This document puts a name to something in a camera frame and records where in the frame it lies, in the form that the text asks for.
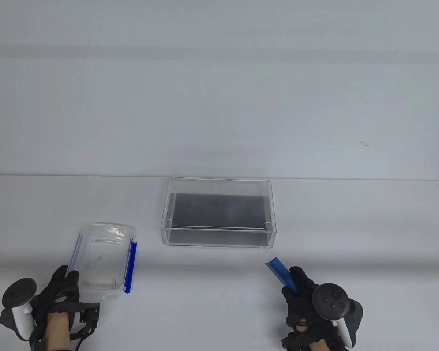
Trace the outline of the person's right hand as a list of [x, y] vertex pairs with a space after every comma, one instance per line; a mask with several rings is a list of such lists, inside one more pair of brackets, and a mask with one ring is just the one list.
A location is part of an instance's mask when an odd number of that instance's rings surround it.
[[287, 351], [346, 351], [336, 327], [323, 319], [312, 304], [312, 294], [318, 287], [302, 268], [293, 266], [291, 277], [297, 286], [297, 294], [284, 286], [282, 294], [288, 304], [286, 324], [293, 329], [282, 340]]

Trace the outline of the person's left hand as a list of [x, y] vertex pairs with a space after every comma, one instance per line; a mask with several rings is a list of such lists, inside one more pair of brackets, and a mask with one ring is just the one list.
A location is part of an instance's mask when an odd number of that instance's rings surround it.
[[70, 349], [74, 313], [50, 311], [52, 306], [63, 302], [79, 302], [79, 273], [67, 270], [67, 265], [57, 268], [47, 286], [31, 300], [34, 331], [29, 342], [32, 351]]

